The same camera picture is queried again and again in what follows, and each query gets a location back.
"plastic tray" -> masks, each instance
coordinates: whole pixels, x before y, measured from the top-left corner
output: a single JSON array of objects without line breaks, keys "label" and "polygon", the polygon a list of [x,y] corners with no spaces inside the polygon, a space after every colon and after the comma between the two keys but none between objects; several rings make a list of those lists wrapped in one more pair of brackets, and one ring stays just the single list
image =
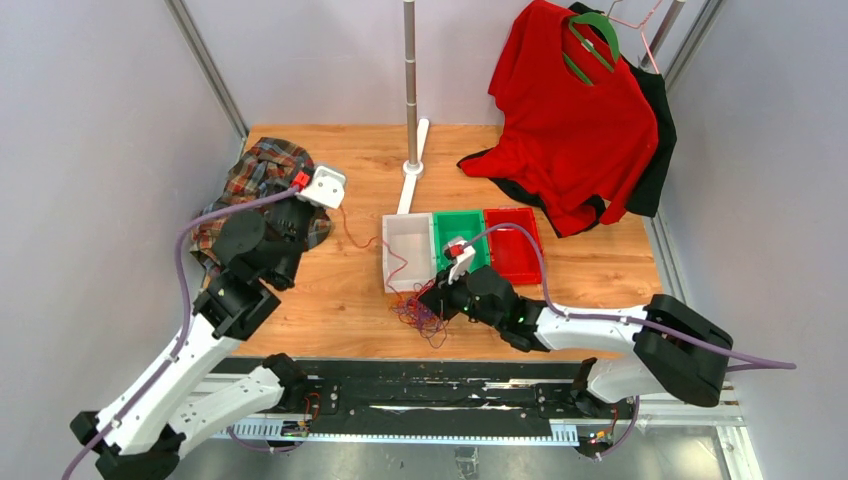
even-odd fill
[{"label": "plastic tray", "polygon": [[[536,217],[532,208],[497,208],[483,210],[486,228],[499,223],[515,223],[524,227],[542,250]],[[523,233],[513,229],[496,230],[489,234],[492,268],[514,285],[541,283],[542,271],[533,247]]]},{"label": "plastic tray", "polygon": [[392,288],[398,292],[411,292],[416,285],[435,278],[432,214],[383,215],[383,239],[391,245],[393,253],[409,262],[386,285],[389,275],[400,268],[403,261],[391,255],[383,244],[383,285],[386,292],[391,292]]},{"label": "plastic tray", "polygon": [[[455,237],[462,237],[465,240],[471,240],[471,237],[481,233],[486,229],[486,224],[483,222],[483,212],[480,210],[468,210],[464,212],[435,212],[433,213],[433,230],[435,232],[436,248],[434,253],[436,256],[436,268],[441,271],[448,265],[450,260],[445,258],[442,253],[442,248]],[[486,238],[481,238],[480,241],[474,244],[474,261],[471,263],[469,272],[473,272],[483,265],[488,265],[489,261],[489,241]]]}]

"red shirt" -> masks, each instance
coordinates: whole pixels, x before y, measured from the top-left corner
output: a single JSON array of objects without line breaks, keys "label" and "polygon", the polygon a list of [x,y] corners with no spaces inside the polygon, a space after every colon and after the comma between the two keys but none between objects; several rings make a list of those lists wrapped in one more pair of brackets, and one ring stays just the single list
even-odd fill
[{"label": "red shirt", "polygon": [[[608,71],[568,29],[574,12],[535,0],[515,20],[489,94],[504,112],[504,131],[487,154],[460,164],[472,177],[507,178],[538,194],[560,235],[579,232],[595,210],[593,194],[610,201],[601,223],[621,219],[657,146],[657,123],[627,62],[613,63],[588,26],[575,25],[608,59]],[[566,53],[592,80],[586,85],[563,61]]]}]

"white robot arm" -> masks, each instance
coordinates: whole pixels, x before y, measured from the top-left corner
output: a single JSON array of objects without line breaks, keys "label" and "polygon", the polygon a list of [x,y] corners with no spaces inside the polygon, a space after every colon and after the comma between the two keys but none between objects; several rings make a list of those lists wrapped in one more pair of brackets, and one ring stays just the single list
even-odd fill
[{"label": "white robot arm", "polygon": [[[622,309],[573,308],[519,296],[488,265],[468,273],[477,238],[451,240],[445,254],[452,265],[418,296],[443,321],[463,313],[472,322],[495,328],[504,341],[522,351],[586,349],[619,354],[583,362],[572,390],[576,403],[586,401],[588,415],[591,404],[599,407],[649,393],[668,392],[704,407],[718,404],[728,356],[717,352],[729,351],[733,339],[716,325],[668,295]],[[691,342],[655,328],[683,332]]]},{"label": "white robot arm", "polygon": [[195,300],[188,331],[181,330],[109,406],[71,422],[77,439],[99,454],[103,478],[165,479],[211,435],[257,411],[303,399],[306,374],[286,355],[274,355],[243,380],[186,401],[280,305],[265,283],[280,291],[294,286],[315,210],[338,208],[344,198],[344,174],[326,166],[300,167],[289,181],[291,195],[280,194],[268,215],[243,209],[224,224],[212,247],[223,271]]}]

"wooden tabletop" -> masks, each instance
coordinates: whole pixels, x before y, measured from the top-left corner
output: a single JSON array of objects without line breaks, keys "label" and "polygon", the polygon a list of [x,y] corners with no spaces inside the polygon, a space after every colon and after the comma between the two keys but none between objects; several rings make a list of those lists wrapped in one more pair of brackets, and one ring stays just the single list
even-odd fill
[{"label": "wooden tabletop", "polygon": [[[424,149],[424,176],[412,212],[520,206],[487,179],[469,178],[456,167],[463,156],[497,144],[494,126],[434,125]],[[247,145],[276,137],[306,148],[316,162],[347,175],[343,206],[354,239],[364,244],[380,235],[381,217],[397,210],[406,159],[404,126],[255,126]],[[557,239],[544,214],[535,209],[545,251],[549,288],[555,302],[576,307],[625,307],[647,302],[660,281],[642,219],[599,226]],[[433,348],[416,330],[389,311],[395,300],[384,293],[382,248],[354,247],[341,228],[341,213],[329,212],[336,229],[305,253],[296,287],[279,294],[282,304],[236,353],[293,357],[421,358],[509,361],[580,361],[598,352],[580,350],[523,353],[498,333],[458,315],[447,338]],[[542,298],[538,285],[516,291]],[[441,340],[437,336],[434,342]]]}]

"white bin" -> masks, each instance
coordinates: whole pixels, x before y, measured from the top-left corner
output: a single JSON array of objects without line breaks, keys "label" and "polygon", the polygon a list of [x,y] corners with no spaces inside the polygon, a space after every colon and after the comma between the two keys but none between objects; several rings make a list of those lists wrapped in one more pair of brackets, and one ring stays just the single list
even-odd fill
[{"label": "white bin", "polygon": [[409,262],[392,276],[387,285],[389,274],[400,268],[403,261],[391,255],[383,244],[383,285],[386,292],[392,291],[390,286],[398,292],[411,292],[416,285],[423,285],[436,276],[433,214],[383,215],[383,240],[391,245],[393,253]]}]

